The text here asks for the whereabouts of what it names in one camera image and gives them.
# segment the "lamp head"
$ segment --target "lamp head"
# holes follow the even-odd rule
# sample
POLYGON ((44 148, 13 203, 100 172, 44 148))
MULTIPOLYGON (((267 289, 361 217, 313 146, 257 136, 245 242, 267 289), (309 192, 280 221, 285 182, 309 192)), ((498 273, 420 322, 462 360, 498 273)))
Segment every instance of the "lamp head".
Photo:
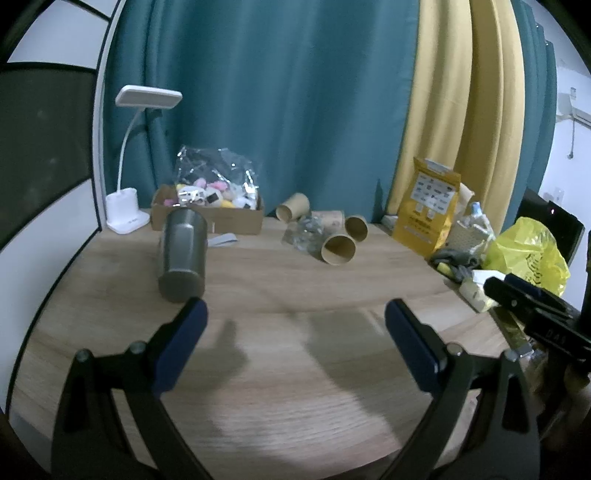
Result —
POLYGON ((156 87, 141 85, 125 85, 115 98, 117 106, 131 106, 136 108, 161 108, 175 107, 183 98, 181 92, 166 90, 156 87))

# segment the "desk lamp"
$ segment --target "desk lamp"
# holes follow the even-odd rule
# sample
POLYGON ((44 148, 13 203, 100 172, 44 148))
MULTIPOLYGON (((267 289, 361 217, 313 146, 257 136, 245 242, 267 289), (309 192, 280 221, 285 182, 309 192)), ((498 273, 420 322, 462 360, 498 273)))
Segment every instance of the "desk lamp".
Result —
POLYGON ((121 189, 121 173, 123 170, 123 155, 129 133, 139 115, 147 108, 171 109, 183 98, 181 92, 162 88, 145 87, 140 85, 125 85, 115 98, 115 105, 137 108, 134 117, 127 127, 127 132, 121 144, 119 155, 119 173, 117 175, 117 191, 106 197, 107 225, 119 234, 131 233, 143 227, 150 221, 150 215, 142 212, 138 204, 138 191, 135 188, 121 189))

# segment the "white cable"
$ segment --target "white cable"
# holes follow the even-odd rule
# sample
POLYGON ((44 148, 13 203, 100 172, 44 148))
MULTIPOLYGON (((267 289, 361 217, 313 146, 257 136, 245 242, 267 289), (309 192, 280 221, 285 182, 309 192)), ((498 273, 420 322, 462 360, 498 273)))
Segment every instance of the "white cable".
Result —
POLYGON ((574 115, 573 115, 573 140, 570 143, 570 153, 566 156, 569 160, 572 160, 574 157, 574 115))

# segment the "metal tumbler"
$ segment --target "metal tumbler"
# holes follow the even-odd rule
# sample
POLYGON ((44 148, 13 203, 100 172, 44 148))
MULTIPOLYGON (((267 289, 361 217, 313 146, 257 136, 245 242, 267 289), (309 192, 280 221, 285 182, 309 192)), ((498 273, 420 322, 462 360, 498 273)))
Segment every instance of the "metal tumbler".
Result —
POLYGON ((185 302, 205 291, 207 221, 189 208, 170 212, 158 253, 158 288, 168 301, 185 302))

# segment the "screw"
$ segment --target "screw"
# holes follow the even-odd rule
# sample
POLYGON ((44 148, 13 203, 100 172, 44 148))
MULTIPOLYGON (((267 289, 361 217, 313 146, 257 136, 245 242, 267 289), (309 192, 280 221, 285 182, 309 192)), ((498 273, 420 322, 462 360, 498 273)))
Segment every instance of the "screw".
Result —
POLYGON ((133 342, 130 346, 129 346, 129 351, 134 354, 134 355, 139 355, 141 353, 144 353, 144 350, 146 350, 146 343, 145 342, 133 342))
POLYGON ((76 352, 76 360, 78 360, 80 363, 86 362, 89 358, 90 352, 86 348, 83 348, 82 350, 78 350, 76 352))
POLYGON ((450 355, 460 356, 463 353, 464 349, 458 343, 448 343, 447 351, 450 355))
POLYGON ((514 350, 511 350, 509 348, 503 352, 503 355, 505 355, 505 358, 509 360, 509 362, 516 362, 517 360, 519 360, 519 355, 517 355, 517 353, 514 350))

